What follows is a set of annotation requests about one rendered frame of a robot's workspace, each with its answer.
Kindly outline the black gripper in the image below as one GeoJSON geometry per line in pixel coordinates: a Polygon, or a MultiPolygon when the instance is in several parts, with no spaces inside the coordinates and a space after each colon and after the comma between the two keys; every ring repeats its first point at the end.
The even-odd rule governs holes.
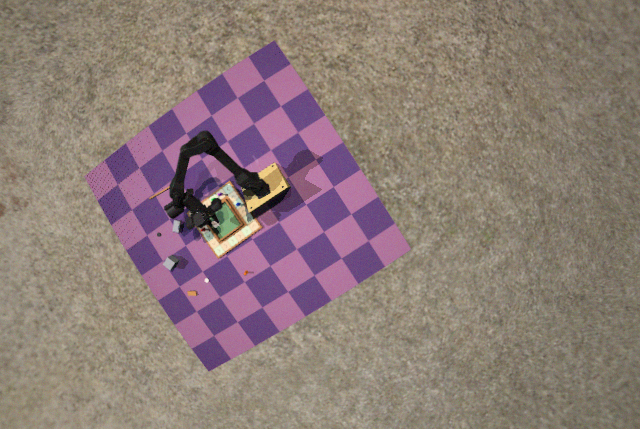
{"type": "MultiPolygon", "coordinates": [[[[214,219],[217,223],[219,223],[216,215],[215,215],[215,211],[218,211],[220,209],[222,209],[222,205],[221,205],[221,199],[220,198],[216,198],[215,200],[210,202],[211,205],[209,205],[208,207],[206,207],[206,204],[200,203],[200,200],[198,199],[197,204],[189,209],[190,213],[195,214],[197,211],[197,209],[202,209],[208,213],[210,213],[210,217],[212,219],[214,219]]],[[[209,223],[207,225],[213,226],[212,222],[209,220],[209,223]]],[[[194,228],[195,224],[193,223],[193,218],[192,216],[190,216],[189,218],[186,219],[186,226],[189,230],[191,230],[192,228],[194,228]]]]}

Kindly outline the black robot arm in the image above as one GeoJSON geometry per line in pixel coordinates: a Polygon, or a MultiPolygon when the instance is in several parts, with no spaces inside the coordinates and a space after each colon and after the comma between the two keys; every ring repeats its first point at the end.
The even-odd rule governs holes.
{"type": "MultiPolygon", "coordinates": [[[[208,130],[204,130],[180,147],[176,174],[170,182],[170,198],[173,200],[164,206],[164,210],[170,218],[173,219],[182,214],[184,206],[191,209],[197,204],[198,200],[193,196],[193,189],[187,189],[187,192],[184,193],[184,178],[190,157],[203,152],[212,155],[225,168],[229,169],[235,175],[236,184],[242,189],[251,190],[258,196],[258,199],[270,194],[269,184],[260,178],[258,172],[250,172],[240,167],[219,147],[212,134],[208,130]]],[[[196,211],[195,214],[191,214],[193,223],[195,226],[203,228],[209,223],[211,217],[208,212],[202,209],[196,211]]]]}

